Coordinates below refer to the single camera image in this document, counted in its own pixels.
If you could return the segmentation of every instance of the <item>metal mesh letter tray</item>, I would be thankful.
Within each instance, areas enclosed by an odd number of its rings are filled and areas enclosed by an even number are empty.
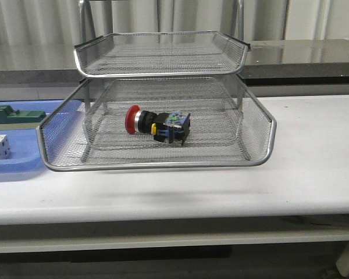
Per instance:
[[[108,34],[76,46],[77,68],[89,79],[41,122],[45,164],[71,171],[265,162],[276,121],[236,75],[247,51],[246,43],[214,31]],[[128,133],[134,105],[189,113],[186,141],[169,144],[173,132],[164,142],[153,140],[154,124],[152,135]],[[135,117],[137,130],[147,119]]]

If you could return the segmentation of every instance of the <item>blue plastic tray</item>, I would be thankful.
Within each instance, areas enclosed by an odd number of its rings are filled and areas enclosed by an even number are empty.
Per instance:
[[[0,102],[0,105],[10,105],[14,110],[43,110],[52,113],[62,101],[17,101]],[[0,134],[8,135],[11,154],[8,159],[0,160],[0,173],[15,173],[32,171],[41,166],[35,129],[6,130]]]

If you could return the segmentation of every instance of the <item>gray countertop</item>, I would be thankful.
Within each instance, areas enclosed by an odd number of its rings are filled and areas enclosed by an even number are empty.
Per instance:
[[[253,41],[244,78],[349,77],[349,41]],[[0,84],[81,79],[72,45],[0,45]]]

